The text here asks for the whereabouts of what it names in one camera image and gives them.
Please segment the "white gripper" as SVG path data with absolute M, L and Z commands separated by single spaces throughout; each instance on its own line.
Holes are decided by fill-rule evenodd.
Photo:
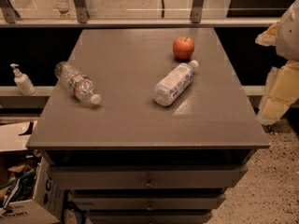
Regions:
M 255 43 L 276 45 L 277 55 L 287 60 L 281 68 L 272 67 L 265 83 L 264 96 L 259 104 L 257 120 L 273 125 L 299 99 L 299 0 L 288 8 L 279 23 L 275 22 L 259 34 Z

